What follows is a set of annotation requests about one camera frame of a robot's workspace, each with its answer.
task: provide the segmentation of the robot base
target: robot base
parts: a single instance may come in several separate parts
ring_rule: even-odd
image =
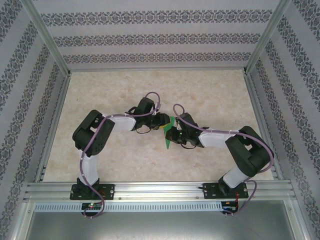
[[[103,196],[104,200],[113,200],[115,185],[99,184],[99,181],[100,180],[98,179],[92,187]],[[77,178],[76,184],[73,184],[71,188],[70,200],[100,200],[100,197]]]
[[[236,188],[233,188],[232,191],[226,195],[221,192],[219,183],[217,182],[207,182],[199,188],[203,190],[204,199],[235,199],[237,198],[237,193],[239,199],[247,199],[249,197],[247,185],[244,182],[240,183]]]

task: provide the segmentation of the marble floor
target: marble floor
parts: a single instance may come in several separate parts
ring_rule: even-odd
[[[237,130],[248,125],[259,132],[241,70],[73,73],[44,181],[74,182],[78,177],[72,134],[91,110],[124,113],[150,91],[160,94],[160,111],[170,116],[173,104],[179,103],[201,127]],[[100,154],[98,174],[107,182],[215,181],[235,165],[228,149],[183,149],[173,142],[167,149],[162,129],[147,134],[128,131],[111,133]],[[255,179],[273,177],[269,170]]]

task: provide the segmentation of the black mounting plate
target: black mounting plate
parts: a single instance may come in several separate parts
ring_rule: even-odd
[[[236,199],[237,193],[239,199],[247,199],[249,197],[247,185],[244,182],[240,183],[227,196],[220,191],[218,182],[205,182],[202,184],[201,189],[203,189],[204,199]]]
[[[113,200],[115,195],[115,185],[114,184],[99,184],[98,193],[100,193],[104,200]],[[70,193],[70,200],[100,200],[98,195],[90,197],[85,192],[79,192],[79,185],[73,184]]]

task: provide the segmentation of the green object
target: green object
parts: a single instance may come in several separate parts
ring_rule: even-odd
[[[168,131],[169,129],[171,129],[172,126],[175,124],[175,120],[176,120],[176,118],[175,118],[174,116],[170,116],[170,123],[167,124],[167,125],[163,128],[164,137],[166,137],[167,131]],[[169,149],[170,140],[165,139],[165,144],[166,144],[166,149]]]

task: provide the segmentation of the striped wall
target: striped wall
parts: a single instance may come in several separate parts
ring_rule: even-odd
[[[320,1],[293,0],[251,72],[284,177],[320,239]]]
[[[0,240],[33,182],[65,76],[18,0],[0,0]]]
[[[244,67],[279,0],[35,0],[71,70]]]

